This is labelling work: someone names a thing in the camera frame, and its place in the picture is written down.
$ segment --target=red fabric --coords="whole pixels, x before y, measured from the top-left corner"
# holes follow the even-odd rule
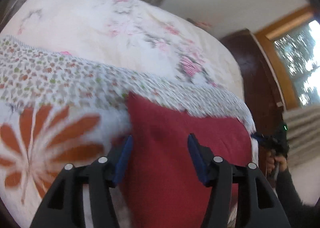
[[[200,227],[210,188],[198,180],[187,148],[194,133],[201,145],[231,164],[251,161],[251,142],[234,118],[196,118],[129,94],[133,151],[121,189],[135,228]],[[233,187],[235,203],[237,187]]]

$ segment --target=window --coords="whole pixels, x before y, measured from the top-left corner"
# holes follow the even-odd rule
[[[320,25],[312,21],[273,41],[300,105],[320,103]]]

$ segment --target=silver screw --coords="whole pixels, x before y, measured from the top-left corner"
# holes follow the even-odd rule
[[[215,156],[215,157],[213,158],[213,161],[214,161],[214,162],[217,162],[217,163],[220,163],[220,162],[223,161],[223,159],[222,159],[220,156]]]
[[[106,157],[101,157],[98,159],[99,163],[106,163],[108,161],[108,159]]]
[[[71,163],[69,163],[69,164],[67,164],[67,165],[64,166],[64,169],[65,169],[65,170],[70,170],[70,169],[72,169],[72,168],[73,168],[73,165],[72,165]]]
[[[250,169],[256,169],[256,168],[257,168],[257,165],[254,164],[253,162],[250,162],[250,163],[248,164],[248,167],[249,167]]]

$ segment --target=wooden window frame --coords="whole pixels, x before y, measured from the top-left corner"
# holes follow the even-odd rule
[[[311,6],[303,7],[255,33],[276,74],[287,110],[299,107],[300,103],[289,74],[276,53],[273,41],[294,28],[312,21],[314,14],[315,10]]]

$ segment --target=hand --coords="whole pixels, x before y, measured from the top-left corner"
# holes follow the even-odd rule
[[[271,151],[267,152],[267,173],[270,174],[275,168],[275,161],[279,162],[279,171],[283,172],[288,168],[287,160],[284,156],[272,157]]]

